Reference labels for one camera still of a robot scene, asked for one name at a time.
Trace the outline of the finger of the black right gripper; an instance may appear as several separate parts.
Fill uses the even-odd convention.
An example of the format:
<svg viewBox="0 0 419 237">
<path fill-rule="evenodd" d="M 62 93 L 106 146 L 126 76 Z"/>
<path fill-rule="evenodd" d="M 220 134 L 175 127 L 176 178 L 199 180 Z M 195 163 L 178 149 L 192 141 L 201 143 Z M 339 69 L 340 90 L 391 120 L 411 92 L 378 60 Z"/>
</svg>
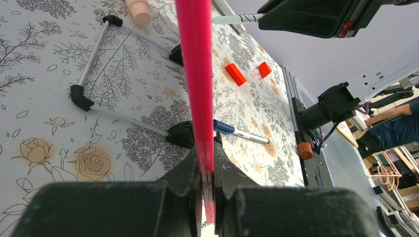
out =
<svg viewBox="0 0 419 237">
<path fill-rule="evenodd" d="M 329 39 L 336 35 L 343 20 L 342 10 L 328 7 L 276 7 L 270 11 L 259 10 L 264 16 L 258 27 L 267 31 L 285 31 L 317 38 Z"/>
<path fill-rule="evenodd" d="M 353 0 L 269 0 L 257 12 L 302 10 L 310 13 L 340 15 L 344 9 L 353 3 Z"/>
</svg>

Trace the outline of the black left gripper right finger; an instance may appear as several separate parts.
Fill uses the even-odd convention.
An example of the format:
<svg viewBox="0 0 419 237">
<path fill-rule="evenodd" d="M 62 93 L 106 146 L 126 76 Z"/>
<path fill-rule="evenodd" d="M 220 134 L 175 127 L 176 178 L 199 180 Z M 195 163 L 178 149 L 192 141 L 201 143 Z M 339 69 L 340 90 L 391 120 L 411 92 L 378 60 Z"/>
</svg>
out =
<svg viewBox="0 0 419 237">
<path fill-rule="evenodd" d="M 220 237 L 378 237 L 379 225 L 355 192 L 264 187 L 231 162 L 214 139 L 215 233 Z"/>
</svg>

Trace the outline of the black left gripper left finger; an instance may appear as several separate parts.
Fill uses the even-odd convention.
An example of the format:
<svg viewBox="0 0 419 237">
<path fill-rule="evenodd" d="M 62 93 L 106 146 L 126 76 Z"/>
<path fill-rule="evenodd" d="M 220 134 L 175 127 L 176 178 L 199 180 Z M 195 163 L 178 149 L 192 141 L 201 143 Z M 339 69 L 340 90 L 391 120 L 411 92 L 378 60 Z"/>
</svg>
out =
<svg viewBox="0 0 419 237">
<path fill-rule="evenodd" d="M 151 182 L 59 182 L 43 186 L 14 237 L 198 237 L 202 197 L 197 152 Z"/>
</svg>

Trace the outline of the pink framed whiteboard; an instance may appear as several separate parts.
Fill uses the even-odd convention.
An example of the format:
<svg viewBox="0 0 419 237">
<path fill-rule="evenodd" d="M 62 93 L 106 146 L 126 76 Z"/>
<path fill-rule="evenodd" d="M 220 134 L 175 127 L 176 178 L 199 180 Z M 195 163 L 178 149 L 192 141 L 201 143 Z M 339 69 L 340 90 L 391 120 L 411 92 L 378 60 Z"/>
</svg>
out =
<svg viewBox="0 0 419 237">
<path fill-rule="evenodd" d="M 190 101 L 195 146 L 208 223 L 215 223 L 213 198 L 214 138 L 212 105 L 211 2 L 175 2 L 181 53 Z"/>
</svg>

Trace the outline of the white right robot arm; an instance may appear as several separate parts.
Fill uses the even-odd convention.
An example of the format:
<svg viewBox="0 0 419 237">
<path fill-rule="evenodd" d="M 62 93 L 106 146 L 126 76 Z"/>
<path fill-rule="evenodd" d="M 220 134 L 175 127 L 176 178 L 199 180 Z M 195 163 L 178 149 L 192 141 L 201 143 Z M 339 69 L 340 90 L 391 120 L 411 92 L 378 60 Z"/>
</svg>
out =
<svg viewBox="0 0 419 237">
<path fill-rule="evenodd" d="M 287 31 L 323 39 L 352 38 L 367 27 L 383 5 L 405 6 L 409 0 L 270 0 L 258 12 L 262 30 Z M 332 86 L 309 108 L 293 98 L 296 128 L 315 130 L 339 124 L 379 92 L 419 69 L 419 48 L 412 46 L 370 71 Z"/>
</svg>

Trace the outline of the metal whiteboard stand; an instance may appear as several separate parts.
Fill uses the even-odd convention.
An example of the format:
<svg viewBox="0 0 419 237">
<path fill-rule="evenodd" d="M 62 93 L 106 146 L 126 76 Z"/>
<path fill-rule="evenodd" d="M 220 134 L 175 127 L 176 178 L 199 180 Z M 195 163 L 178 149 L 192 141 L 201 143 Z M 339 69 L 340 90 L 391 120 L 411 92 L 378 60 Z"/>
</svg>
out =
<svg viewBox="0 0 419 237">
<path fill-rule="evenodd" d="M 129 33 L 126 35 L 129 36 L 136 36 L 138 39 L 142 39 L 144 41 L 147 40 L 145 36 L 135 32 L 133 29 L 128 27 L 128 22 L 123 21 L 121 18 L 115 15 L 107 15 L 103 17 L 103 29 L 98 36 L 96 44 L 91 51 L 91 55 L 86 63 L 86 66 L 83 70 L 82 76 L 79 79 L 78 84 L 74 84 L 70 86 L 70 98 L 77 107 L 81 108 L 84 111 L 89 111 L 91 109 L 99 111 L 101 113 L 110 115 L 120 120 L 124 120 L 126 122 L 132 123 L 136 126 L 144 128 L 146 130 L 152 131 L 154 133 L 160 134 L 165 137 L 165 141 L 178 145 L 183 148 L 191 149 L 194 144 L 194 137 L 193 137 L 193 129 L 192 129 L 192 122 L 191 121 L 184 121 L 178 124 L 173 125 L 167 131 L 159 129 L 157 127 L 153 127 L 148 125 L 140 120 L 136 120 L 134 118 L 130 118 L 123 114 L 116 113 L 114 111 L 114 104 L 111 102 L 107 103 L 96 103 L 93 101 L 93 97 L 90 95 L 86 97 L 84 94 L 85 85 L 91 83 L 87 81 L 87 76 L 91 70 L 91 65 L 94 61 L 99 60 L 98 52 L 102 49 L 100 48 L 101 45 L 104 44 L 104 38 L 109 29 L 116 30 L 118 28 L 123 28 Z M 103 72 L 97 73 L 97 75 L 103 76 L 103 82 L 106 84 L 107 89 L 103 93 L 105 99 L 112 98 L 115 101 L 120 100 L 120 95 L 127 96 L 132 93 L 130 79 L 124 76 L 125 69 L 127 66 L 125 65 L 125 60 L 130 61 L 130 65 L 133 68 L 135 64 L 133 63 L 131 57 L 129 55 L 123 55 L 121 60 L 118 61 L 117 65 L 113 67 L 114 73 L 113 74 L 106 74 L 106 67 L 103 67 Z"/>
</svg>

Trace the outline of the orange small block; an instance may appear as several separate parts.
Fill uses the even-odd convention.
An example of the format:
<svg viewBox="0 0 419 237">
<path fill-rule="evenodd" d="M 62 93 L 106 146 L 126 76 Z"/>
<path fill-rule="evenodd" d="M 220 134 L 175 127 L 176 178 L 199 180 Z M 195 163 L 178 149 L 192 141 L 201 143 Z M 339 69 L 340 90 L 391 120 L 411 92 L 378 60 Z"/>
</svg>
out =
<svg viewBox="0 0 419 237">
<path fill-rule="evenodd" d="M 272 69 L 270 68 L 270 66 L 267 64 L 267 62 L 262 62 L 259 66 L 258 66 L 258 70 L 259 73 L 261 75 L 262 78 L 267 77 L 271 72 Z"/>
</svg>

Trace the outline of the red orange block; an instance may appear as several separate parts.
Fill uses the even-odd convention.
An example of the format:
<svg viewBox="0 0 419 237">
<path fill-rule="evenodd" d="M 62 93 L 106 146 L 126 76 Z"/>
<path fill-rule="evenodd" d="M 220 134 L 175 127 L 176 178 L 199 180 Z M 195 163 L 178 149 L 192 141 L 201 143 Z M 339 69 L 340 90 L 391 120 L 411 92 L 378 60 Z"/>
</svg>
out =
<svg viewBox="0 0 419 237">
<path fill-rule="evenodd" d="M 230 75 L 230 77 L 233 79 L 233 81 L 236 83 L 237 86 L 241 86 L 244 83 L 247 82 L 247 79 L 244 77 L 244 75 L 241 73 L 241 71 L 238 69 L 238 67 L 234 63 L 230 63 L 225 67 L 225 70 Z"/>
</svg>

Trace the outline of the brown small cube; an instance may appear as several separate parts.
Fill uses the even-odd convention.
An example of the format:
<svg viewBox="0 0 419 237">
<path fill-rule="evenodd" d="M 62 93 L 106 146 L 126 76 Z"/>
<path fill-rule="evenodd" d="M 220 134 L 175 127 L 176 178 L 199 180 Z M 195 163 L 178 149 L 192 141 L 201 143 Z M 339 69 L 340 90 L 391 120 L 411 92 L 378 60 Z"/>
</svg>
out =
<svg viewBox="0 0 419 237">
<path fill-rule="evenodd" d="M 313 157 L 311 144 L 308 142 L 300 142 L 297 145 L 297 153 L 300 159 L 309 160 Z"/>
</svg>

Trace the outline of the blue capped marker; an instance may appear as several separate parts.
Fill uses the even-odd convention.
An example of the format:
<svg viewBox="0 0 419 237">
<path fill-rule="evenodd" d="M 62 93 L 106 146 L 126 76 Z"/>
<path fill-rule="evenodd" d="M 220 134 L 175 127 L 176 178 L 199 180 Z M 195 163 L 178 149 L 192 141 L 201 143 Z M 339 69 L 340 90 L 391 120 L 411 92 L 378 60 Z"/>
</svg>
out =
<svg viewBox="0 0 419 237">
<path fill-rule="evenodd" d="M 238 130 L 233 126 L 223 123 L 221 121 L 218 121 L 216 119 L 213 120 L 213 128 L 215 131 L 225 133 L 225 134 L 233 134 L 235 136 L 248 139 L 254 142 L 258 142 L 264 145 L 270 143 L 270 140 L 267 138 L 264 138 L 264 137 L 261 137 L 261 136 L 258 136 L 249 132 Z"/>
</svg>

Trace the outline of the pink peach object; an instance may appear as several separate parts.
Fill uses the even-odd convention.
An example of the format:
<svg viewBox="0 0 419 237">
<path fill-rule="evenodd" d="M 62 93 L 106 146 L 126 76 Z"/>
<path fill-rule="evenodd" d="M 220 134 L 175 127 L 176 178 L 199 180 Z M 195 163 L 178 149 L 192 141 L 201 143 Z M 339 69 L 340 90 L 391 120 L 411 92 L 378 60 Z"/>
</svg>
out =
<svg viewBox="0 0 419 237">
<path fill-rule="evenodd" d="M 150 6 L 147 0 L 125 0 L 129 14 L 138 26 L 146 26 L 151 22 Z"/>
</svg>

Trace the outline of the person in blue shirt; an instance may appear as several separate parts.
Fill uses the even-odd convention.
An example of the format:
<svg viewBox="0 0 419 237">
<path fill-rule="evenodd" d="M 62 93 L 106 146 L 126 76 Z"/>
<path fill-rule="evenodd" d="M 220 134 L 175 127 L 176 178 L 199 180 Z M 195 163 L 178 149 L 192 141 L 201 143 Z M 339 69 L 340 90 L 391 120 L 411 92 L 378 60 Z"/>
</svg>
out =
<svg viewBox="0 0 419 237">
<path fill-rule="evenodd" d="M 403 104 L 364 120 L 368 130 L 356 140 L 361 158 L 419 141 L 419 102 Z"/>
</svg>

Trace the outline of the floral patterned mat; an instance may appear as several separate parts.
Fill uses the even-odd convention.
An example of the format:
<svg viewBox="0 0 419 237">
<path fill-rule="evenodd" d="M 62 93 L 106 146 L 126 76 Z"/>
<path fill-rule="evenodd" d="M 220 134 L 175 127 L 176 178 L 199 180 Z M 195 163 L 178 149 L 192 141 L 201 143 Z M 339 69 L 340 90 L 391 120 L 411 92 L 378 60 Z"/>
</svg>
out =
<svg viewBox="0 0 419 237">
<path fill-rule="evenodd" d="M 190 120 L 184 69 L 167 52 L 179 44 L 174 2 L 149 2 L 151 23 L 136 28 L 147 38 L 109 29 L 84 94 L 96 103 L 162 130 Z M 3 0 L 0 3 L 0 234 L 11 235 L 28 203 L 47 183 L 155 180 L 187 150 L 163 136 L 69 98 L 96 40 L 102 18 L 131 20 L 123 0 Z M 281 67 L 248 33 L 214 25 L 213 116 L 270 140 L 267 145 L 223 135 L 229 159 L 265 186 L 303 186 Z M 123 55 L 132 93 L 105 99 L 103 76 Z M 272 72 L 262 78 L 262 62 Z M 237 86 L 225 67 L 234 63 L 247 82 Z"/>
</svg>

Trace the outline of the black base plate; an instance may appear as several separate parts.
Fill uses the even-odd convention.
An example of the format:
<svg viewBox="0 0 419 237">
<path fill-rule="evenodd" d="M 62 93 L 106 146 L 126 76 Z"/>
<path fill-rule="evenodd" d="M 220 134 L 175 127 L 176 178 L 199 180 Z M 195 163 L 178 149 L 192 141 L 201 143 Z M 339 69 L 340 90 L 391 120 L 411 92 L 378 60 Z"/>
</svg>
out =
<svg viewBox="0 0 419 237">
<path fill-rule="evenodd" d="M 322 156 L 316 153 L 318 148 L 318 136 L 315 131 L 311 129 L 303 118 L 303 111 L 305 107 L 296 98 L 291 99 L 294 123 L 295 123 L 295 138 L 296 144 L 300 142 L 308 142 L 311 144 L 313 150 L 313 157 L 309 160 L 300 159 L 301 171 L 303 175 L 304 185 L 310 188 L 325 187 L 326 181 L 322 177 L 322 171 L 325 168 L 324 162 L 321 160 Z"/>
</svg>

